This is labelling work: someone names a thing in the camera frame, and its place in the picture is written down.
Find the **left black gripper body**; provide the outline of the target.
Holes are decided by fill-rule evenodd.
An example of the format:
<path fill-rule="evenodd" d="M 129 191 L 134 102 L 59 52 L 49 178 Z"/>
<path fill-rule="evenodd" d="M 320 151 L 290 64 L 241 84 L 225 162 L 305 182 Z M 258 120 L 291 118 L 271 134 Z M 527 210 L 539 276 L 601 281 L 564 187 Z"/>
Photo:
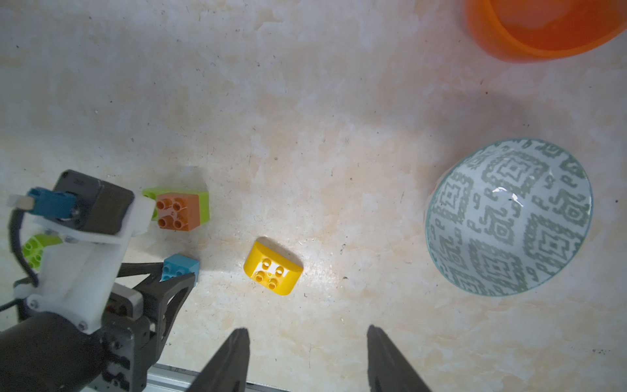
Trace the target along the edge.
<path fill-rule="evenodd" d="M 144 297 L 114 284 L 102 319 L 104 369 L 89 388 L 94 391 L 142 391 L 146 387 L 150 321 L 144 315 Z"/>

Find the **small green lego brick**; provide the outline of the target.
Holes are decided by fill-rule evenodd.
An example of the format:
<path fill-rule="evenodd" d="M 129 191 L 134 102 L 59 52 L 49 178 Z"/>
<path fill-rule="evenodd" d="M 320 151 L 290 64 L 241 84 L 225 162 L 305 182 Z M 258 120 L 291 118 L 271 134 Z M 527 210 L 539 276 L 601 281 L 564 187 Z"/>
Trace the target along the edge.
<path fill-rule="evenodd" d="M 62 243 L 57 235 L 34 235 L 22 245 L 23 257 L 30 268 L 39 271 L 42 263 L 43 250 Z"/>

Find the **yellow lego brick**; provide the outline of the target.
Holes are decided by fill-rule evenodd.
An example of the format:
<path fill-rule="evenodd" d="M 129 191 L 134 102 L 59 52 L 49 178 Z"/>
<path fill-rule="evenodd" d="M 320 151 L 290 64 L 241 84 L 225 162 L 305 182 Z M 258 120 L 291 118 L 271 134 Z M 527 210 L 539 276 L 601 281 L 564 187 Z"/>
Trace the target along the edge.
<path fill-rule="evenodd" d="M 252 281 L 280 296 L 287 296 L 297 285 L 304 268 L 300 262 L 290 260 L 257 240 L 243 264 L 243 271 Z"/>

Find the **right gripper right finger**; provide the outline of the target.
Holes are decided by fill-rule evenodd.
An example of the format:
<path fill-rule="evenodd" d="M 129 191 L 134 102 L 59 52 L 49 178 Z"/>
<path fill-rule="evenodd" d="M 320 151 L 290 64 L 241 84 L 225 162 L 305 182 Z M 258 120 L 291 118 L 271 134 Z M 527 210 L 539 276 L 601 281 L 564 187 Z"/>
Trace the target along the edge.
<path fill-rule="evenodd" d="M 431 392 L 385 331 L 375 325 L 367 330 L 367 354 L 370 391 Z"/>

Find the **blue lego brick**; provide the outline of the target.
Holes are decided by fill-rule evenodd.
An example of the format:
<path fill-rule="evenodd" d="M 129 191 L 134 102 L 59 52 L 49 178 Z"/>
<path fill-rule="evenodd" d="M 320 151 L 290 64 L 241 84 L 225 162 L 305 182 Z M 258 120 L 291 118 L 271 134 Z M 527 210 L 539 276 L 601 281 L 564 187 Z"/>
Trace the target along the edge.
<path fill-rule="evenodd" d="M 199 279 L 199 270 L 200 263 L 198 261 L 181 254 L 176 254 L 163 261 L 161 281 L 167 281 L 185 274 L 193 274 L 194 284 L 197 284 Z"/>

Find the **long green lego brick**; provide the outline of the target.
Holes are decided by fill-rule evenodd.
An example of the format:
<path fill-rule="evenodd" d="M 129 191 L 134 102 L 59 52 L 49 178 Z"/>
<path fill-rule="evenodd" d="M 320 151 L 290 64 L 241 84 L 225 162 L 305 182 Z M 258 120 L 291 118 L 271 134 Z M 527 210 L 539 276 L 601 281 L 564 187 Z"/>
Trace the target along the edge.
<path fill-rule="evenodd" d="M 155 201 L 155 209 L 153 211 L 153 221 L 158 222 L 158 212 L 156 209 L 156 198 L 161 194 L 166 193 L 181 193 L 181 194 L 196 194 L 199 196 L 199 205 L 200 205 L 200 214 L 201 214 L 201 225 L 206 224 L 210 220 L 210 204 L 209 204 L 209 194 L 207 191 L 198 191 L 191 189 L 170 189 L 170 188 L 148 188 L 143 189 L 141 191 L 142 195 L 153 199 Z"/>

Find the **brown lego brick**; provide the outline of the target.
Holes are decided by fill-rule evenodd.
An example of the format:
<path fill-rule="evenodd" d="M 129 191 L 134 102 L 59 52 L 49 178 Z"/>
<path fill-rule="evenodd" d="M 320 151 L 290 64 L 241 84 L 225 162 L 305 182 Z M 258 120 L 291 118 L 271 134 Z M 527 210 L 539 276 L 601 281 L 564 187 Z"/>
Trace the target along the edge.
<path fill-rule="evenodd" d="M 201 224 L 199 196 L 166 193 L 156 198 L 158 226 L 164 230 L 191 231 Z"/>

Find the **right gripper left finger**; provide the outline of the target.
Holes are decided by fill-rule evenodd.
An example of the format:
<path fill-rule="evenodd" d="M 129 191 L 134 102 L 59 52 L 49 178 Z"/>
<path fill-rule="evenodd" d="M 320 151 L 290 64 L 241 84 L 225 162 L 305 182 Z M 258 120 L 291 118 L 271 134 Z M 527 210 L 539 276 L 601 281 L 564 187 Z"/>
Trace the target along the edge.
<path fill-rule="evenodd" d="M 250 359 L 250 337 L 246 328 L 236 328 L 197 375 L 187 392 L 244 392 Z"/>

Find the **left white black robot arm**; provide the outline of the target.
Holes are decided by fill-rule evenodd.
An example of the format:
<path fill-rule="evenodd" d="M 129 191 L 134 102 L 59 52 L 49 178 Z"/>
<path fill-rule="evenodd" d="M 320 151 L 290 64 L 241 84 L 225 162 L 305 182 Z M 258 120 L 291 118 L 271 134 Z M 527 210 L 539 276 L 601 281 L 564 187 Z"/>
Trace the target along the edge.
<path fill-rule="evenodd" d="M 119 276 L 143 274 L 133 288 L 114 284 L 101 327 L 83 325 L 16 301 L 18 325 L 1 334 L 3 391 L 142 391 L 196 276 L 164 280 L 160 263 L 122 264 Z"/>

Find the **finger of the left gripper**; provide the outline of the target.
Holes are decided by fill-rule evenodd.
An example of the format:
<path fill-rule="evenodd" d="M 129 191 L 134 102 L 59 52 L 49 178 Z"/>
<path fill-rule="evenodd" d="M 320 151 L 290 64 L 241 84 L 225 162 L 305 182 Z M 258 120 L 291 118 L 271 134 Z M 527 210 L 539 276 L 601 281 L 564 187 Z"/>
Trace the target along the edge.
<path fill-rule="evenodd" d="M 176 316 L 194 288 L 195 279 L 196 276 L 189 273 L 161 282 L 150 275 L 141 282 L 144 315 L 154 324 L 154 331 L 150 334 L 152 363 L 161 357 Z"/>
<path fill-rule="evenodd" d="M 160 279 L 163 273 L 163 263 L 122 263 L 117 277 L 124 278 L 130 276 L 148 274 L 151 277 Z"/>

